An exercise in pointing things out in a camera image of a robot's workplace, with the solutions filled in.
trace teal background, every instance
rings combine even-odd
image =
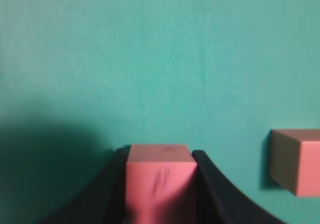
[[[0,0],[0,222],[34,223],[131,143],[204,149],[292,224],[272,128],[320,128],[320,0]]]

